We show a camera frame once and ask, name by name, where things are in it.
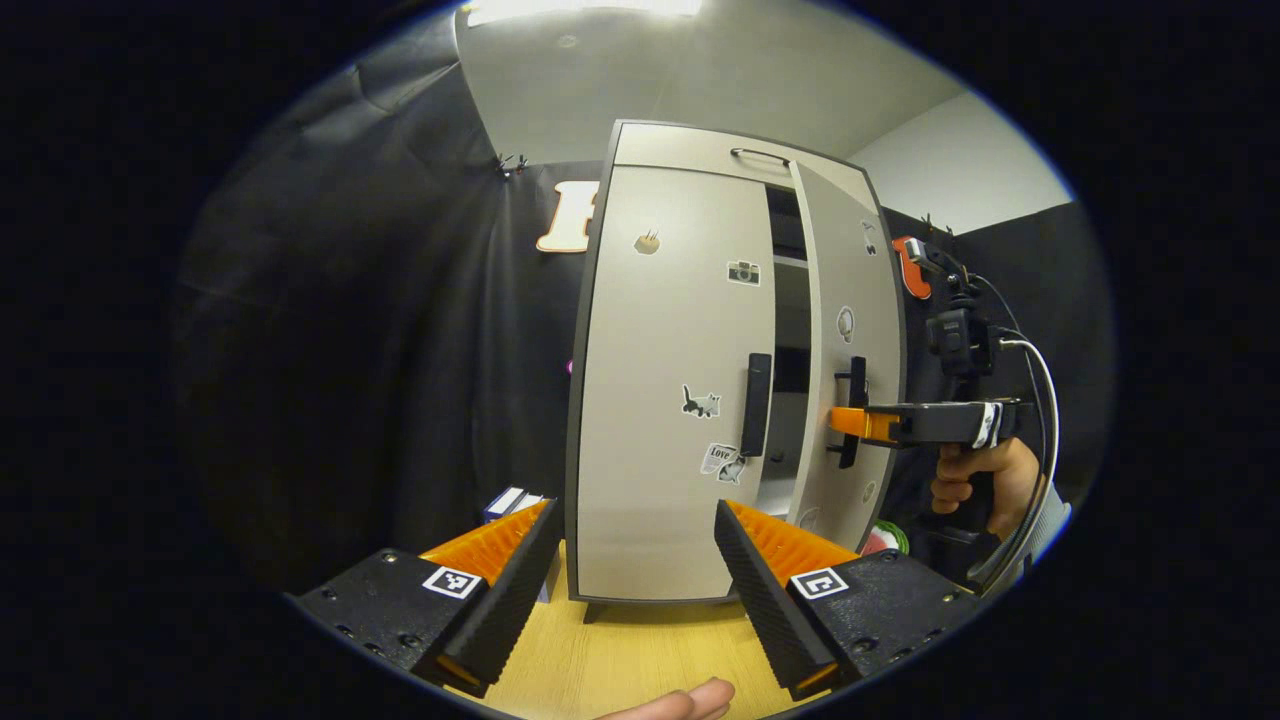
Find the cabinet door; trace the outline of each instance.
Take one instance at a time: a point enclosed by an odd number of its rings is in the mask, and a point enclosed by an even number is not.
[[[613,167],[604,195],[594,287],[580,309],[589,313],[585,351],[573,368],[581,411],[570,428],[579,433],[571,592],[723,598],[731,578],[713,536],[716,503],[754,502],[763,462],[724,465],[742,439],[749,356],[773,355],[764,186]],[[753,413],[768,418],[768,396]]]
[[[791,172],[809,258],[812,336],[808,424],[787,520],[860,550],[884,496],[892,451],[864,443],[854,465],[841,470],[827,446],[842,438],[828,423],[832,406],[849,404],[849,380],[836,373],[847,373],[855,355],[867,359],[870,402],[901,401],[897,266],[861,170],[841,168],[838,184],[805,161],[792,161]]]

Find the white wall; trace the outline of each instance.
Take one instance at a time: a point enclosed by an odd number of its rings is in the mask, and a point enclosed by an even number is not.
[[[972,92],[936,105],[849,158],[881,205],[956,233],[1070,202],[1021,132]]]

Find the ceiling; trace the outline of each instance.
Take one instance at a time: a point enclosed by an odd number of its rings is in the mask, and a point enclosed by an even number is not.
[[[586,9],[466,27],[462,69],[494,147],[600,160],[613,122],[736,131],[849,158],[964,87],[859,18],[806,0],[699,14]]]

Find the green object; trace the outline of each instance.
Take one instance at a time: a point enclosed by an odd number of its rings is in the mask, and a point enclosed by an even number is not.
[[[910,543],[906,542],[906,533],[904,533],[901,528],[899,528],[893,523],[890,523],[888,520],[876,520],[876,527],[893,536],[893,539],[897,541],[899,552],[901,552],[902,555],[911,553]]]

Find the camera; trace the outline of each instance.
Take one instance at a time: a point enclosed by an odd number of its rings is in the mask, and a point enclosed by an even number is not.
[[[731,263],[728,266],[728,279],[748,284],[760,284],[760,266],[742,261]]]

